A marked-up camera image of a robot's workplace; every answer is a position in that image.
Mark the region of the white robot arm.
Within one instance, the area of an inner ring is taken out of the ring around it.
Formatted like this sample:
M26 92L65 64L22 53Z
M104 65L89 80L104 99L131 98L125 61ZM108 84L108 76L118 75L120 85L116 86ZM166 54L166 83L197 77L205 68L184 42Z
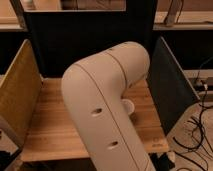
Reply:
M64 104L97 171L155 171L122 100L149 66L142 45L124 42L75 62L63 74Z

